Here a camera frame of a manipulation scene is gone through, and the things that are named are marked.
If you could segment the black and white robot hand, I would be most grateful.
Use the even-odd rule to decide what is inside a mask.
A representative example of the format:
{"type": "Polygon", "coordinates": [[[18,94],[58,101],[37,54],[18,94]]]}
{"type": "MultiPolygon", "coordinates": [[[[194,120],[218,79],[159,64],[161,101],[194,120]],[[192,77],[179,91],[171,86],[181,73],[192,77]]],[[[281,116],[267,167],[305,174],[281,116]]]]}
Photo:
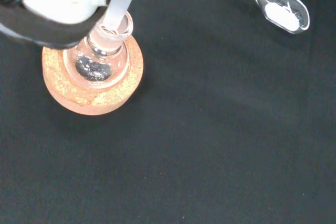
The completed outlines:
{"type": "Polygon", "coordinates": [[[87,36],[110,0],[1,0],[1,33],[56,49],[87,36]]]}

